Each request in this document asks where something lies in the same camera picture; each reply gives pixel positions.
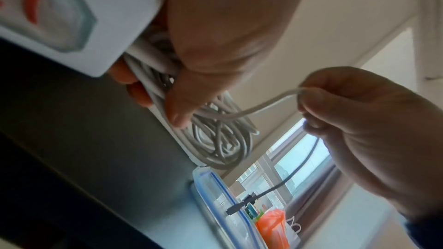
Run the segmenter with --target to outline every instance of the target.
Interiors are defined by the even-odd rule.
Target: white wire
[[[168,34],[151,27],[145,38],[138,38],[127,49],[124,59],[162,116],[167,119],[164,98],[181,65]],[[216,169],[228,170],[251,154],[252,134],[259,133],[247,116],[266,110],[299,93],[300,89],[292,89],[241,111],[226,92],[198,109],[191,119],[192,126],[184,130],[171,128],[201,162]]]

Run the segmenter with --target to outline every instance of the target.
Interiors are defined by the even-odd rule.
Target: plastic container
[[[198,167],[192,175],[195,189],[220,227],[228,246],[236,249],[267,248],[243,209],[230,216],[226,214],[226,210],[238,201],[216,173],[209,167]]]

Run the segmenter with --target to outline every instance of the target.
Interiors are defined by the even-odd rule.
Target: dark sleeve
[[[443,214],[418,222],[407,222],[406,229],[414,243],[422,249],[443,248]]]

